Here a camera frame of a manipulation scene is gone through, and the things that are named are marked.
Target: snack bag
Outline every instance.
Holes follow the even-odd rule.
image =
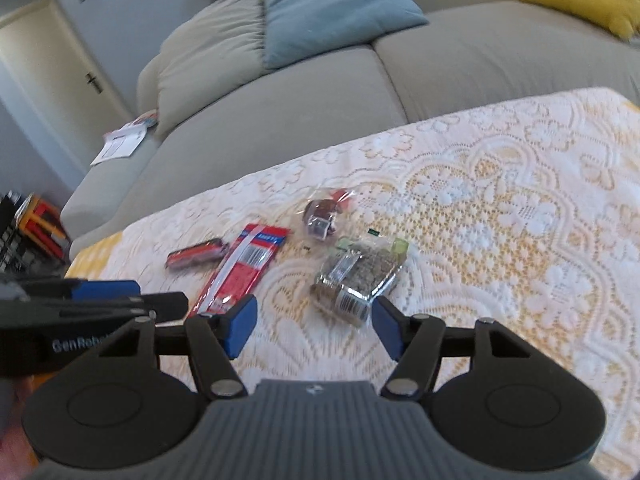
[[[340,216],[353,203],[353,189],[318,189],[306,201],[304,209],[296,213],[302,223],[303,235],[324,242],[333,242],[335,234],[346,234]]]
[[[360,239],[340,238],[311,285],[312,304],[362,326],[373,300],[391,292],[396,284],[408,248],[402,238],[371,234]]]
[[[251,292],[288,234],[283,227],[247,224],[202,289],[190,316],[224,314]]]
[[[228,251],[229,244],[225,244],[221,238],[212,238],[206,242],[169,253],[164,267],[180,270],[192,265],[216,262],[224,258]]]

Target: round black disc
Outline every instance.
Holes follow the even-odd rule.
[[[30,397],[22,425],[39,455],[81,469],[114,469],[159,456],[191,432],[199,410],[187,386],[118,361],[63,372]]]
[[[480,462],[513,471],[553,470],[592,455],[605,413],[590,389],[555,365],[494,363],[434,394],[430,418],[444,439]]]

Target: blue pillow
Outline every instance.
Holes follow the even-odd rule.
[[[265,0],[265,6],[269,69],[428,23],[413,0]]]

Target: red packaged bar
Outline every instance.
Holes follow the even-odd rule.
[[[288,234],[282,227],[248,224],[202,289],[190,316],[224,314],[249,294]]]
[[[215,262],[224,258],[229,250],[221,238],[213,238],[206,242],[169,253],[164,266],[167,269],[179,270],[191,265]]]

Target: barcode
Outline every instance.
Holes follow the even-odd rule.
[[[250,245],[242,251],[238,261],[254,269],[260,269],[266,263],[270,254],[271,248]]]
[[[367,304],[345,291],[338,295],[338,310],[360,321],[366,321],[369,315]]]

